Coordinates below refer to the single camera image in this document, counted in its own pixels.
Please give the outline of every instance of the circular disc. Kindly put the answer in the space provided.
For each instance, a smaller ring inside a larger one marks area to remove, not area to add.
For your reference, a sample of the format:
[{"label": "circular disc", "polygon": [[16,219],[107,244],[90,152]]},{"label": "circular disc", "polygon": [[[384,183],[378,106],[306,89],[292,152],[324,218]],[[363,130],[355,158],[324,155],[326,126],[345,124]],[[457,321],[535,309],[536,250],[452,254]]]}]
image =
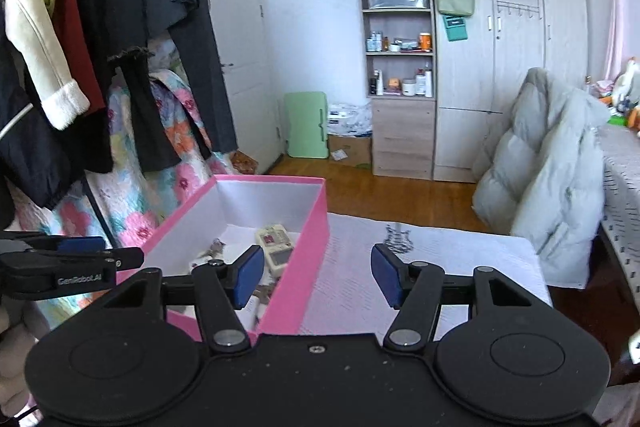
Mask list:
[{"label": "circular disc", "polygon": [[182,330],[140,313],[106,310],[62,327],[31,350],[25,374],[40,408],[75,425],[128,425],[179,396],[199,367]]}]

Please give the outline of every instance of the white coat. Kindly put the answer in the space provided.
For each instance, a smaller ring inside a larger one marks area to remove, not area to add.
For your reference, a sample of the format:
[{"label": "white coat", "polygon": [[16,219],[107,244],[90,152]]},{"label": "white coat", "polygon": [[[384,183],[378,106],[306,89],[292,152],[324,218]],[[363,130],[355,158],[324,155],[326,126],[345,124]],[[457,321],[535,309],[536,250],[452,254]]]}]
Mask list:
[{"label": "white coat", "polygon": [[510,127],[494,129],[474,165],[476,214],[529,239],[550,286],[584,288],[604,207],[597,127],[607,107],[540,68],[529,71]]},{"label": "white coat", "polygon": [[6,36],[24,57],[47,119],[64,129],[89,109],[89,101],[71,78],[44,1],[3,1]]}]

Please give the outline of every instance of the blue gripper pad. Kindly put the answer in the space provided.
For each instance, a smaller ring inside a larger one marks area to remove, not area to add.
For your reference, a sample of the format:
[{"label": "blue gripper pad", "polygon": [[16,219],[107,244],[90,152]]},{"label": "blue gripper pad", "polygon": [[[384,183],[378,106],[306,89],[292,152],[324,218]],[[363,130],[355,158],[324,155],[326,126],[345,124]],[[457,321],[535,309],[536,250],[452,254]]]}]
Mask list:
[{"label": "blue gripper pad", "polygon": [[107,244],[101,237],[69,237],[58,243],[59,252],[94,253],[106,248]]},{"label": "blue gripper pad", "polygon": [[378,245],[371,249],[371,273],[389,306],[399,308],[402,305],[402,286],[398,269],[380,251]]},{"label": "blue gripper pad", "polygon": [[[247,254],[249,254],[249,258],[243,259]],[[262,279],[264,272],[264,252],[262,248],[258,246],[251,247],[238,258],[236,263],[238,262],[241,263],[241,266],[238,269],[238,281],[234,288],[234,301],[232,302],[236,310],[246,306],[260,279]]]}]

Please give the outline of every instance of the green bag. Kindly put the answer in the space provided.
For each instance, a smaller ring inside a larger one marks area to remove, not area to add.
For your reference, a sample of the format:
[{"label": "green bag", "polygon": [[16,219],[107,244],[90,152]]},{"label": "green bag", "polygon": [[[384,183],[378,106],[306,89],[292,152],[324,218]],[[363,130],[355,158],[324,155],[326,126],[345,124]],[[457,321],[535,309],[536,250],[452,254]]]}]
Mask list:
[{"label": "green bag", "polygon": [[443,15],[471,17],[476,11],[476,0],[436,0],[436,6]]}]

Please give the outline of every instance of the red garment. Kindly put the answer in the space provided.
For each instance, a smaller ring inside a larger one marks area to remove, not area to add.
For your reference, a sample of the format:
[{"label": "red garment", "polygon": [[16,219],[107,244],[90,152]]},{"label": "red garment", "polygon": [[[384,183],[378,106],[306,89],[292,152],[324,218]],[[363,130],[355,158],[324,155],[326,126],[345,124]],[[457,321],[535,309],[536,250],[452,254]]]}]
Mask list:
[{"label": "red garment", "polygon": [[53,29],[69,64],[71,76],[89,99],[90,107],[85,115],[104,109],[105,103],[95,78],[94,67],[84,41],[77,0],[56,0],[53,10]]}]

